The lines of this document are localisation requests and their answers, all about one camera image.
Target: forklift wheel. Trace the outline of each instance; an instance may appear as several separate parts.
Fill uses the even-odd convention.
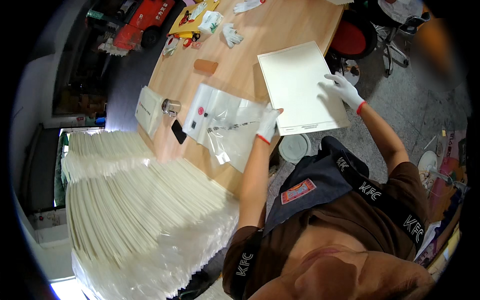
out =
[[[160,40],[160,33],[155,29],[148,29],[142,35],[141,45],[144,48],[149,48],[158,43]]]

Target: tissue box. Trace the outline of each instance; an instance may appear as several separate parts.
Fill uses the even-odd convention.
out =
[[[219,12],[206,11],[198,30],[205,34],[213,34],[222,20],[223,16]]]

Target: black phone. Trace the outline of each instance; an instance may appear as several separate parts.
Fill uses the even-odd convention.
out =
[[[178,120],[175,120],[172,125],[172,131],[177,141],[179,141],[180,145],[183,144],[183,141],[187,138],[187,134],[181,130],[181,125]]]

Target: orange cylinder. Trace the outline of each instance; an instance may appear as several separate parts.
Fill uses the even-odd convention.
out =
[[[196,60],[193,63],[193,67],[196,70],[213,74],[215,73],[216,68],[218,67],[218,62],[209,61],[209,60]]]

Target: white bucket lid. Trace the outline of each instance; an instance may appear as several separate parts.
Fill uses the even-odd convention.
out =
[[[305,155],[310,155],[311,149],[310,139],[304,133],[286,135],[278,146],[283,159],[292,164],[298,163]]]

